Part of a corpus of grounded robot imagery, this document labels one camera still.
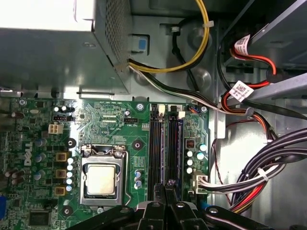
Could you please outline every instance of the capacitor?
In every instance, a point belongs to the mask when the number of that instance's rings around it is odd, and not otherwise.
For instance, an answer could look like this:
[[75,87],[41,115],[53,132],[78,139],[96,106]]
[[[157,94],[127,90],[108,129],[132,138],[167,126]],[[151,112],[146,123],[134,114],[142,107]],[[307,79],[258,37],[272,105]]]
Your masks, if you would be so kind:
[[14,172],[13,174],[12,174],[12,178],[13,179],[16,179],[17,177],[20,177],[20,176],[23,176],[24,175],[24,170],[20,170],[20,171],[18,171],[18,172]]
[[141,188],[141,187],[142,187],[142,181],[140,181],[140,180],[139,180],[139,181],[136,181],[135,184],[134,184],[134,188],[135,188],[135,189],[139,189],[139,188]]
[[134,171],[134,175],[135,175],[136,178],[140,178],[142,176],[141,170],[137,169],[136,171]]
[[6,177],[10,177],[13,173],[15,173],[17,171],[18,171],[18,169],[11,169],[11,170],[6,171],[4,175]]
[[11,117],[12,118],[16,118],[16,119],[23,119],[24,118],[24,114],[21,112],[12,112],[11,113]]
[[69,164],[72,164],[72,163],[73,163],[73,158],[72,157],[68,158],[67,159],[67,164],[69,165]]
[[130,111],[129,111],[129,110],[126,110],[126,111],[124,112],[124,115],[125,115],[125,116],[129,116],[129,115],[130,115]]
[[67,173],[66,173],[66,176],[67,176],[67,178],[71,178],[71,177],[72,177],[72,172],[70,172],[70,171],[67,172]]
[[67,170],[68,171],[71,171],[71,170],[73,170],[73,166],[70,164],[70,165],[67,165]]
[[70,186],[70,185],[66,186],[66,191],[67,192],[70,192],[71,190],[72,190],[72,186]]
[[200,145],[200,151],[206,152],[208,150],[208,147],[205,144]]
[[199,152],[197,153],[196,158],[201,161],[205,158],[205,155],[202,152]]
[[187,151],[187,157],[192,157],[193,156],[193,152],[191,150]]
[[71,178],[66,179],[66,184],[71,185],[72,184],[72,179]]
[[53,111],[54,111],[54,112],[58,112],[58,111],[59,111],[59,107],[57,107],[57,106],[54,107],[54,108],[53,108]]
[[47,144],[47,140],[45,138],[36,139],[34,141],[34,144],[37,147],[42,147],[42,146],[45,146]]
[[24,178],[23,177],[19,177],[17,179],[12,180],[12,185],[18,185],[20,183],[24,182]]
[[188,166],[192,166],[193,165],[193,160],[192,159],[188,159],[187,160],[187,165]]
[[62,109],[62,112],[64,113],[72,113],[73,111],[75,111],[74,107],[67,107],[65,105],[63,105],[61,109]]
[[44,161],[44,159],[46,159],[46,155],[44,153],[40,153],[34,157],[34,161],[36,163],[40,163],[41,161]]
[[40,171],[34,173],[33,179],[36,180],[36,181],[38,181],[38,180],[40,180],[43,176],[45,176],[45,172],[44,172],[43,170],[40,170]]
[[186,169],[187,174],[191,174],[193,172],[193,169],[191,167],[188,167]]

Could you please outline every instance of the chip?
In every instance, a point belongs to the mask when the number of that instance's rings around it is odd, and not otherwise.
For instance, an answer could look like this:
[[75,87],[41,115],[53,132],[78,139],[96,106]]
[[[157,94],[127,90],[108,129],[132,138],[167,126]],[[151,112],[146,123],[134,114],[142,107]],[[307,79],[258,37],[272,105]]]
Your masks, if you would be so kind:
[[44,107],[44,102],[37,102],[36,106],[37,106],[37,108],[43,108]]
[[50,213],[47,211],[30,211],[29,226],[48,226]]
[[19,207],[20,206],[20,199],[16,199],[13,201],[13,206],[14,207]]
[[189,149],[192,149],[195,147],[195,142],[194,140],[187,140],[186,142],[186,147],[189,148]]
[[36,119],[35,118],[30,118],[30,124],[35,124]]

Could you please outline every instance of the screw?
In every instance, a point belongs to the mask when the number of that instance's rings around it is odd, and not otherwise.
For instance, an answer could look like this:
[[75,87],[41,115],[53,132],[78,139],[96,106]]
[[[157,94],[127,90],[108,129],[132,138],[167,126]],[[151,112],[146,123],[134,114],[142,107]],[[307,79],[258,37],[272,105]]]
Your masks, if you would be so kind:
[[218,213],[219,211],[218,211],[216,208],[212,207],[212,208],[209,209],[209,212],[211,212],[211,213],[213,213],[213,214],[216,214],[216,213]]
[[97,213],[100,214],[100,213],[103,213],[104,212],[104,208],[103,207],[99,207],[97,209]]
[[26,105],[27,101],[24,99],[19,100],[19,105]]
[[137,108],[139,111],[141,111],[141,110],[144,109],[144,105],[143,105],[142,103],[138,103],[138,104],[136,105],[136,108]]
[[160,204],[159,204],[159,203],[153,203],[152,206],[153,206],[153,207],[160,207]]
[[122,158],[123,157],[123,153],[122,152],[115,152],[114,155],[117,157],[117,158]]
[[90,155],[91,155],[90,151],[85,151],[85,152],[84,152],[84,156],[85,156],[85,157],[89,157]]
[[87,48],[95,48],[95,47],[96,47],[95,44],[89,43],[89,42],[84,42],[84,43],[82,44],[82,46],[83,46],[83,47],[87,47]]
[[184,203],[179,202],[179,203],[176,204],[176,206],[177,207],[184,207]]
[[208,111],[208,109],[207,109],[207,107],[203,106],[203,107],[201,108],[201,111],[202,111],[203,113],[206,113],[206,112]]
[[123,208],[121,211],[120,211],[121,213],[127,213],[127,212],[129,212],[129,208]]

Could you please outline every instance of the cable tie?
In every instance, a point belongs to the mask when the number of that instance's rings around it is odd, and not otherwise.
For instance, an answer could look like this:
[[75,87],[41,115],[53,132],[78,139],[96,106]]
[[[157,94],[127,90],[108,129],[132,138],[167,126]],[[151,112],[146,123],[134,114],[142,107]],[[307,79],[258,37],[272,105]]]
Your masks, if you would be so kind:
[[206,24],[203,24],[202,26],[206,28],[214,27],[214,21],[208,21]]
[[262,168],[258,168],[258,174],[260,176],[262,176],[266,182],[269,181],[269,178],[267,177],[267,174],[265,174],[265,171]]

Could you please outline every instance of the red wire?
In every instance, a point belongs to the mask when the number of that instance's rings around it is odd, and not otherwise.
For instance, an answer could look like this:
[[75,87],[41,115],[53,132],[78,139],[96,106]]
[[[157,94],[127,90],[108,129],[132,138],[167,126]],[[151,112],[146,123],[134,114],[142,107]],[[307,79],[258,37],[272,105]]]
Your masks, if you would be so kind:
[[274,62],[272,60],[270,60],[269,58],[264,57],[264,56],[259,56],[259,55],[243,55],[243,54],[239,54],[239,53],[237,53],[235,48],[234,48],[234,51],[235,51],[235,54],[238,54],[240,56],[256,58],[256,59],[260,59],[260,60],[268,62],[272,66],[273,75],[276,75],[276,66],[275,66]]

